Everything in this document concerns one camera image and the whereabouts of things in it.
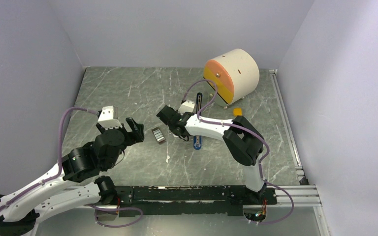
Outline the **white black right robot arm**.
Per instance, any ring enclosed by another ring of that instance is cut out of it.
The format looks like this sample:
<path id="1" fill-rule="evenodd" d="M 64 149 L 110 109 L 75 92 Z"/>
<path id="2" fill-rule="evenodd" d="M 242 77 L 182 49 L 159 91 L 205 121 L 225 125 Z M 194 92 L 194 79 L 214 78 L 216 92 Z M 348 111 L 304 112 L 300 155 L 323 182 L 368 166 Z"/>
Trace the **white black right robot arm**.
<path id="1" fill-rule="evenodd" d="M 169 106 L 164 106 L 157 117 L 179 138 L 202 136 L 224 142 L 235 161 L 243 166 L 247 200 L 257 204 L 264 198 L 266 184 L 259 170 L 264 139 L 245 117 L 207 118 L 192 112 L 180 114 Z"/>

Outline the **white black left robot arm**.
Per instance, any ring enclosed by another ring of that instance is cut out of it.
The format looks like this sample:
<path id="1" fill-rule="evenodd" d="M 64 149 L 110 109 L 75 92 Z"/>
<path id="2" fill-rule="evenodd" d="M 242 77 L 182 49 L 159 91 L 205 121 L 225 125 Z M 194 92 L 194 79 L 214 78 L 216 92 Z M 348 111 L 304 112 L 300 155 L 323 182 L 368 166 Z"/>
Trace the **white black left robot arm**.
<path id="1" fill-rule="evenodd" d="M 100 134 L 60 158 L 48 172 L 15 191 L 0 194 L 0 236 L 21 236 L 46 219 L 83 205 L 108 205 L 117 190 L 103 172 L 133 144 L 144 141 L 144 125 L 126 118 L 127 131 L 117 119 L 99 120 Z"/>

